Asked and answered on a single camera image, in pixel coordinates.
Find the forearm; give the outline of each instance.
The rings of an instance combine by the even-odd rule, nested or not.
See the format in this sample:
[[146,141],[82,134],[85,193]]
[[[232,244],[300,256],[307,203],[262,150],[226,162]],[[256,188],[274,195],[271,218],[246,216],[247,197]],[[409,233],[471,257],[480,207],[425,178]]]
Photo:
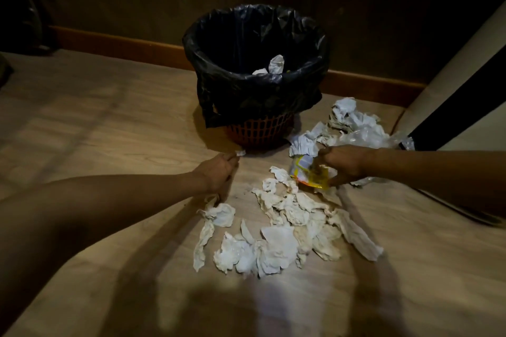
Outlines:
[[199,174],[90,176],[0,202],[0,335],[87,246],[208,188]]
[[502,212],[506,152],[417,152],[377,149],[364,160],[368,176],[426,190],[454,204]]

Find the yellow wrapper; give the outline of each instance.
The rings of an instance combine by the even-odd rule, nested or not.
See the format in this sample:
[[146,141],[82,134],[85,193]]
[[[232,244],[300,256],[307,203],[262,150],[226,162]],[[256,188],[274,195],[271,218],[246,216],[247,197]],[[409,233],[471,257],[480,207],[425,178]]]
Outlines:
[[313,188],[328,188],[328,169],[311,168],[313,158],[308,155],[296,156],[290,167],[290,176]]

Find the trash can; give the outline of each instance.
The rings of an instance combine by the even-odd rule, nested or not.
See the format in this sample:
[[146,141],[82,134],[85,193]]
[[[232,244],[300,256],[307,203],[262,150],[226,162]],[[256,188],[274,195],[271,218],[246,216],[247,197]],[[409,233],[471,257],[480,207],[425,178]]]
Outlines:
[[[229,136],[244,146],[274,141],[295,113],[321,99],[328,40],[313,19],[292,8],[258,4],[212,10],[188,28],[183,46],[197,73],[206,127],[228,126]],[[282,73],[253,75],[277,55],[284,59]]]

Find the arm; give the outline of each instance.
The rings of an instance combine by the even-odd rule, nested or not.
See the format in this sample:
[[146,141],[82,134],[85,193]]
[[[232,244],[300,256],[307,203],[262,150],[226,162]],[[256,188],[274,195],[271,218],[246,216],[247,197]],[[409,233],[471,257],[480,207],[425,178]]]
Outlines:
[[506,214],[506,152],[417,152],[344,145],[322,150],[321,157],[338,170],[332,185],[382,177],[457,205]]
[[237,163],[220,154],[180,175],[78,177],[0,201],[0,335],[69,258],[181,200],[217,192]]

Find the wooden floor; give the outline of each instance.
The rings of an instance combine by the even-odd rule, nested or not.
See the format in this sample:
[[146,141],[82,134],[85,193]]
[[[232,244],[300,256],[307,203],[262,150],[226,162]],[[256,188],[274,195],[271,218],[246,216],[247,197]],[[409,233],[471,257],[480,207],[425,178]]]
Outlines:
[[[0,91],[1,197],[78,175],[186,172],[237,149],[221,129],[204,129],[193,72],[63,50],[5,56],[16,72]],[[325,95],[303,112],[302,128],[325,120],[334,99]],[[401,113],[365,101],[358,108],[388,130]],[[289,164],[286,146],[244,157],[227,201],[237,209],[232,234],[244,218],[260,237],[268,219],[250,190],[269,166]],[[211,258],[224,233],[217,228],[195,273],[195,198],[74,257],[7,335],[504,335],[504,230],[393,182],[346,187],[344,204],[385,248],[376,264],[340,240],[338,262],[311,254],[303,270],[225,276]]]

